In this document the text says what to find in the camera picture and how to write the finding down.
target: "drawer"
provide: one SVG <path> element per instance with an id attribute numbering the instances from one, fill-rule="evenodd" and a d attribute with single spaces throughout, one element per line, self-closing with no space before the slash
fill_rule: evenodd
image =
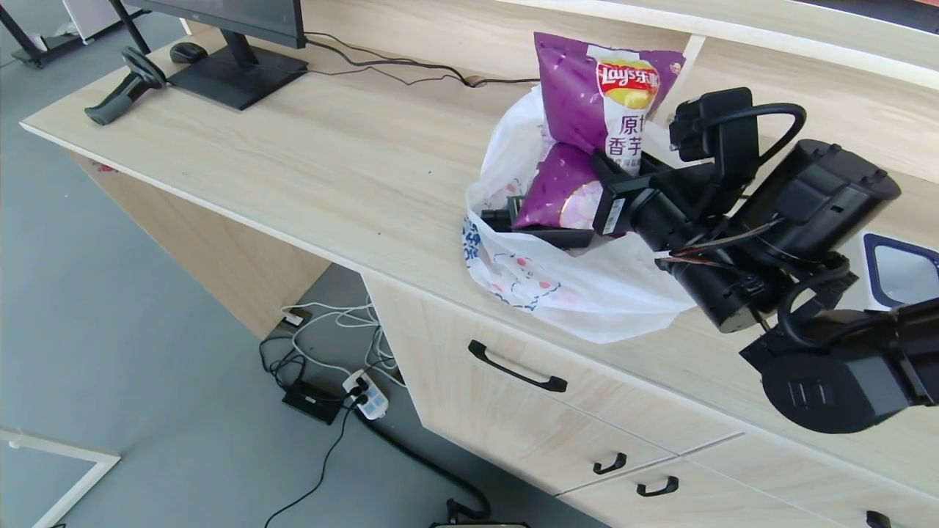
<path id="1" fill-rule="evenodd" d="M 548 396 L 673 453 L 682 454 L 739 432 L 681 403 L 504 334 L 449 304 L 428 301 L 375 280 L 368 281 L 368 290 L 385 327 L 428 338 L 439 344 L 441 351 L 461 354 L 496 371 L 496 366 L 470 354 L 470 342 L 476 341 L 485 346 L 487 359 L 520 376 L 540 382 L 551 376 L 566 381 L 563 392 L 545 391 Z"/>
<path id="2" fill-rule="evenodd" d="M 892 484 L 870 480 L 745 435 L 690 457 L 696 463 L 845 526 L 866 527 L 868 510 L 893 528 L 939 526 L 939 505 Z"/>
<path id="3" fill-rule="evenodd" d="M 673 457 L 424 339 L 387 336 L 425 427 L 548 493 Z M 621 453 L 622 467 L 613 466 Z"/>
<path id="4" fill-rule="evenodd" d="M 646 493 L 675 490 L 643 497 Z M 610 526 L 629 528 L 837 528 L 807 511 L 711 472 L 685 458 L 611 478 L 559 497 Z"/>

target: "lay's logo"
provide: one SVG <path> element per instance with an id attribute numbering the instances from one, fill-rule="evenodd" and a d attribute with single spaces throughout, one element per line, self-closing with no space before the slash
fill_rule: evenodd
<path id="1" fill-rule="evenodd" d="M 597 62 L 596 80 L 603 95 L 627 108 L 648 108 L 658 92 L 658 72 L 645 61 Z"/>
<path id="2" fill-rule="evenodd" d="M 658 90 L 658 72 L 652 65 L 644 62 L 600 62 L 596 65 L 596 77 L 600 90 L 604 93 L 617 88 L 648 90 L 653 93 Z"/>

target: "wooden desk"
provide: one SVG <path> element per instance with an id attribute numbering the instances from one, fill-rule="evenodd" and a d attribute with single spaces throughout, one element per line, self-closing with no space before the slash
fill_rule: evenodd
<path id="1" fill-rule="evenodd" d="M 682 99 L 736 85 L 751 86 L 759 102 L 803 104 L 809 113 L 803 135 L 865 155 L 903 189 L 899 203 L 870 227 L 939 245 L 930 229 L 939 197 L 939 84 L 931 59 L 907 60 L 915 45 L 935 46 L 939 37 L 819 57 L 802 44 L 796 53 L 791 42 L 770 49 L 771 40 L 748 41 L 765 37 L 760 31 L 783 35 L 785 24 L 747 32 L 744 20 L 704 17 L 699 9 L 708 2 L 661 4 L 685 8 L 679 13 L 685 22 L 699 21 L 676 29 L 673 11 L 656 18 L 641 6 L 640 22 L 650 25 L 626 23 L 639 11 L 612 0 L 330 0 L 305 4 L 305 19 L 309 30 L 360 45 L 513 77 L 537 72 L 532 30 L 684 50 L 685 72 L 656 120 Z M 787 0 L 760 4 L 786 16 L 793 5 L 814 8 Z M 792 26 L 798 19 L 780 20 Z M 667 28 L 653 27 L 656 21 Z M 865 31 L 896 31 L 887 25 Z M 819 31 L 798 38 L 851 51 L 845 46 L 858 35 L 838 33 L 836 43 L 824 42 Z M 214 31 L 186 40 L 210 50 L 222 45 Z M 346 70 L 318 48 L 278 51 L 302 56 L 316 70 Z M 904 80 L 826 62 L 857 53 L 889 57 L 879 64 L 892 65 Z M 178 69 L 168 48 L 151 58 L 167 74 Z M 386 70 L 408 79 L 427 75 Z M 758 373 L 737 356 L 756 330 L 719 334 L 692 310 L 665 331 L 596 346 L 504 306 L 472 283 L 459 250 L 464 190 L 478 177 L 493 126 L 525 86 L 470 89 L 450 80 L 404 86 L 373 71 L 308 74 L 240 114 L 168 89 L 148 94 L 112 125 L 94 125 L 82 109 L 123 75 L 106 76 L 23 125 L 66 148 L 255 334 L 266 335 L 280 318 L 277 308 L 336 262 L 362 273 L 427 427 L 607 522 L 863 526 L 866 509 L 884 510 L 904 527 L 939 520 L 939 412 L 911 409 L 848 436 L 812 433 L 776 413 Z M 768 142 L 788 124 L 767 119 L 761 126 Z M 561 376 L 570 389 L 539 394 L 472 363 L 466 344 L 480 336 L 499 356 Z M 545 437 L 555 440 L 541 443 Z M 597 483 L 607 477 L 590 472 L 591 460 L 609 463 L 618 445 L 642 455 Z M 646 465 L 635 465 L 640 460 Z M 787 468 L 801 471 L 774 478 Z M 687 475 L 685 491 L 674 494 L 678 503 L 620 499 L 638 496 L 637 481 L 650 489 L 664 483 L 667 472 Z M 710 505 L 709 489 L 726 500 Z"/>

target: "drawer handle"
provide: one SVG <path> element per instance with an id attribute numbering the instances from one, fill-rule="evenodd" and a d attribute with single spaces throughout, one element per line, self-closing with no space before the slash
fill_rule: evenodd
<path id="1" fill-rule="evenodd" d="M 674 493 L 678 491 L 678 477 L 670 476 L 669 481 L 666 483 L 663 489 L 659 491 L 646 491 L 645 484 L 639 484 L 636 486 L 636 493 L 642 497 L 656 497 L 658 495 L 668 495 L 669 493 Z"/>
<path id="2" fill-rule="evenodd" d="M 626 467 L 626 455 L 623 453 L 617 453 L 616 459 L 613 460 L 613 463 L 608 468 L 601 466 L 600 462 L 595 462 L 593 464 L 593 472 L 596 474 L 607 474 L 609 472 L 621 470 L 624 467 Z"/>
<path id="3" fill-rule="evenodd" d="M 517 372 L 513 372 L 512 370 L 509 370 L 508 368 L 505 368 L 502 365 L 499 365 L 498 363 L 492 361 L 491 359 L 488 358 L 488 356 L 485 355 L 485 345 L 475 339 L 469 342 L 468 349 L 469 349 L 469 353 L 476 356 L 476 359 L 478 359 L 479 361 L 487 365 L 492 365 L 496 367 L 498 370 L 501 370 L 502 372 L 508 374 L 509 376 L 512 376 L 513 378 L 518 378 L 527 383 L 531 383 L 535 387 L 538 387 L 540 389 L 545 389 L 546 391 L 549 391 L 551 393 L 562 393 L 567 390 L 567 381 L 562 380 L 561 378 L 558 378 L 557 376 L 551 376 L 550 378 L 547 379 L 547 381 L 535 381 L 531 378 L 522 376 L 521 374 L 518 374 Z"/>
<path id="4" fill-rule="evenodd" d="M 879 511 L 868 511 L 868 526 L 870 528 L 891 528 L 890 518 Z"/>

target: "computer mouse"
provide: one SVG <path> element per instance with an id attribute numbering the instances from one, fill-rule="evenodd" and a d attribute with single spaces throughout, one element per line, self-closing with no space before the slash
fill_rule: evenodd
<path id="1" fill-rule="evenodd" d="M 170 59 L 177 64 L 193 64 L 207 56 L 206 48 L 195 42 L 180 42 L 170 50 Z"/>

